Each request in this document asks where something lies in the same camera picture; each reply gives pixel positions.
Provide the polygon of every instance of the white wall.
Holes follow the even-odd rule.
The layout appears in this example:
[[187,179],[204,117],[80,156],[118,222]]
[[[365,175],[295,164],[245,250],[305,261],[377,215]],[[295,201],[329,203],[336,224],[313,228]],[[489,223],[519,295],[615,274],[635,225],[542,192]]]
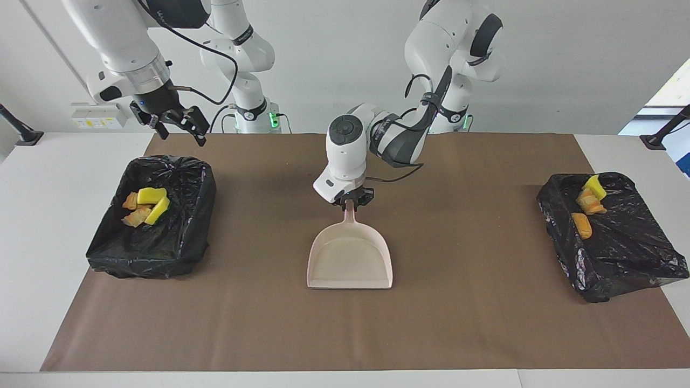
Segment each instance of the white wall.
[[[100,67],[59,1],[27,0],[82,76]],[[402,112],[409,78],[403,47],[423,0],[245,0],[257,32],[275,47],[275,67],[260,74],[266,94],[297,132],[318,132],[363,101]],[[616,134],[687,60],[687,0],[495,1],[506,26],[503,78],[475,85],[475,131]],[[187,32],[199,40],[209,30]],[[173,80],[213,97],[224,83],[199,63],[197,50],[152,30]],[[0,14],[0,98],[44,130],[76,130],[69,103],[87,94],[19,5]],[[207,116],[214,107],[193,95]],[[130,123],[128,130],[142,130]]]
[[12,152],[17,140],[19,140],[19,136],[12,131],[12,127],[0,119],[0,163]]

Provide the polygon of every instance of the table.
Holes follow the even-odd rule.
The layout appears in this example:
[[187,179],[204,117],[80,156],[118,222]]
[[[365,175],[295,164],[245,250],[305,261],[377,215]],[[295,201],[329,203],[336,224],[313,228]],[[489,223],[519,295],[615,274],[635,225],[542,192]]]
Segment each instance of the table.
[[[109,203],[124,166],[144,153],[149,134],[49,133],[34,148],[18,148],[0,165],[0,370],[36,372],[55,337],[88,265],[83,259],[95,225]],[[578,135],[578,142],[597,172],[620,171],[638,185],[677,250],[690,254],[687,227],[690,181],[665,153],[648,151],[633,137]],[[90,188],[83,188],[89,176]],[[56,211],[69,207],[70,211]],[[690,328],[690,282],[663,288],[686,331]],[[2,374],[7,386],[151,386],[276,385],[330,386],[396,384],[468,387],[568,387],[570,381],[626,380],[678,386],[690,370],[674,371],[406,371],[295,373],[162,373],[162,374]]]

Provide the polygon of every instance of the dustpan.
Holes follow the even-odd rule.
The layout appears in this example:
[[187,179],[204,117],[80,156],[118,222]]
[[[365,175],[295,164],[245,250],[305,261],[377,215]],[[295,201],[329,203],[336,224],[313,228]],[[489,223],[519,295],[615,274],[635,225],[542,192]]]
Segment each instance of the dustpan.
[[345,220],[324,229],[311,246],[306,270],[310,289],[389,289],[393,266],[386,240],[355,220],[348,202]]

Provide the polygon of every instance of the black garbage bag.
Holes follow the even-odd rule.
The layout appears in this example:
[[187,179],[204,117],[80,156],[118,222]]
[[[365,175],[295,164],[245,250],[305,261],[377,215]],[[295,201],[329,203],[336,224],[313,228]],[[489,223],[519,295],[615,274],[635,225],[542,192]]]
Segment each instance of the black garbage bag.
[[[165,188],[169,209],[155,225],[132,228],[121,219],[127,195]],[[127,165],[110,207],[86,252],[91,268],[117,278],[167,279],[190,273],[204,258],[216,184],[211,167],[194,157],[150,156]]]
[[635,188],[623,174],[599,174],[607,214],[589,216],[593,235],[582,240],[571,213],[591,175],[554,175],[537,196],[561,267],[587,302],[688,278],[685,258],[673,249]]

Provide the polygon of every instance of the window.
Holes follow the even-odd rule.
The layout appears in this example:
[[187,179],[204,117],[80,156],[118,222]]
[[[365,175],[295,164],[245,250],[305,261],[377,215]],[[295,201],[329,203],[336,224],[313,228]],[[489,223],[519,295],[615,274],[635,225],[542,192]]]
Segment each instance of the window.
[[652,97],[647,106],[679,106],[690,104],[690,59]]

